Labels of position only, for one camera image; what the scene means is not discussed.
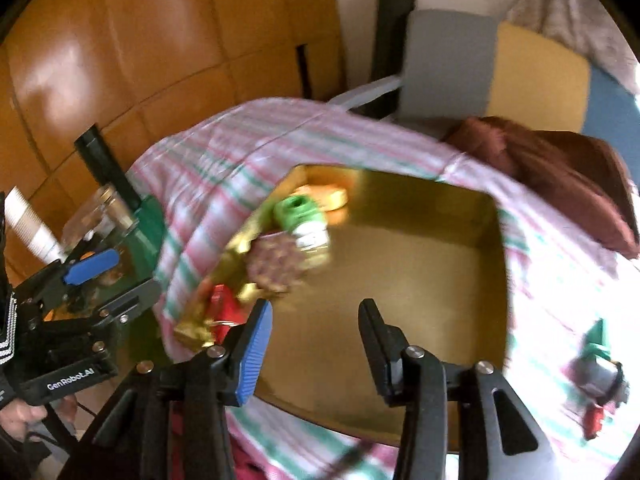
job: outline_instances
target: chair backrest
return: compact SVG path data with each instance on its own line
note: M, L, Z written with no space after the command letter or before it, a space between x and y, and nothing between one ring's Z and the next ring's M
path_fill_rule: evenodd
M414 10L398 121L487 115L606 140L640 182L640 109L613 78L561 44L510 23Z

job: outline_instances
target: brown cloth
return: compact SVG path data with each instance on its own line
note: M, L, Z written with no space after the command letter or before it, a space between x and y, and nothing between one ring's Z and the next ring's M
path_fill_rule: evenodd
M444 141L529 187L603 247L638 257L628 171L606 142L498 117L469 118Z

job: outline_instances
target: bolt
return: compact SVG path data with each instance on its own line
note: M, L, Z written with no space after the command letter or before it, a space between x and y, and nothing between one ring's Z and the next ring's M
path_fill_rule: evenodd
M416 345L408 346L404 349L404 352L413 359L421 359L424 357L425 351L424 348L421 348Z
M154 369L154 362L153 361L140 361L136 365L136 371L140 375L148 374L153 369Z
M212 359L219 359L226 353L226 350L223 346L213 345L207 349L207 355Z
M494 366L489 361L478 361L476 371L482 375L491 375L494 373Z

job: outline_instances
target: striped tablecloth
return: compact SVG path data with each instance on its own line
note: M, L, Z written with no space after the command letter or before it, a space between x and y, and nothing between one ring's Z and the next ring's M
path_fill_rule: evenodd
M156 305L168 354L188 354L172 328L200 280L249 214L297 164L341 164L490 193L500 209L510 288L504 373L554 444L564 478L602 479L640 424L634 391L639 273L520 184L453 148L398 126L315 102L264 99L232 108L151 147L129 174L158 197L168 234ZM585 442L563 370L582 334L607 319L631 400ZM396 450L303 422L252 399L228 410L232 434L272 478L391 478ZM456 468L450 457L447 475Z

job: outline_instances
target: blue gripper pad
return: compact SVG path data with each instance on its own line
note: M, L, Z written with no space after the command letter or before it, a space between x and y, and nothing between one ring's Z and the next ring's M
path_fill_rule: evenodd
M243 406L254 394L255 384L260 375L264 353L267 351L271 327L273 326L273 307L269 301L264 301L262 312L246 346L244 356L240 361L240 373L236 398L239 406Z
M82 285L91 278L113 269L119 261L120 255L115 249L107 249L101 253L92 254L69 267L69 272L64 277L64 282L67 285Z

